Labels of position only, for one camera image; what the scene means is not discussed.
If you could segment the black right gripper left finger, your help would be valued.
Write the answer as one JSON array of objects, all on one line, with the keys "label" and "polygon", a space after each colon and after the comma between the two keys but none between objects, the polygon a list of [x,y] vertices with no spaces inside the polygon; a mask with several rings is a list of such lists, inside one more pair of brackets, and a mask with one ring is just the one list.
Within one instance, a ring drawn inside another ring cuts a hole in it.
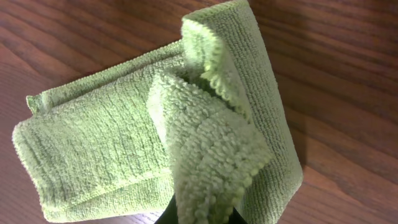
[{"label": "black right gripper left finger", "polygon": [[167,208],[154,224],[178,224],[177,204],[173,195]]}]

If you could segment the light green cloth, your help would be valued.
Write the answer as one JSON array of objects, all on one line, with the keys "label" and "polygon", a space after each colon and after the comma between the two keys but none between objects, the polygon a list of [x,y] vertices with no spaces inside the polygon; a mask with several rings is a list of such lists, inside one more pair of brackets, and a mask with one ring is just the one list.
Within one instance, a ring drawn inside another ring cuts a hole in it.
[{"label": "light green cloth", "polygon": [[182,38],[27,97],[13,130],[44,217],[165,210],[179,223],[276,223],[303,172],[247,1],[187,14]]}]

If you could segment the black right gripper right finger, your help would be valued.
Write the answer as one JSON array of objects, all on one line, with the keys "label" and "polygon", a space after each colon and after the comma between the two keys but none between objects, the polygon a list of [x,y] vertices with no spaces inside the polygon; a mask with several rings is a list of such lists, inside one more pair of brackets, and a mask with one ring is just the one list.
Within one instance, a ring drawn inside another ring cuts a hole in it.
[{"label": "black right gripper right finger", "polygon": [[233,208],[232,214],[229,216],[228,224],[248,224],[247,221],[239,214],[236,208]]}]

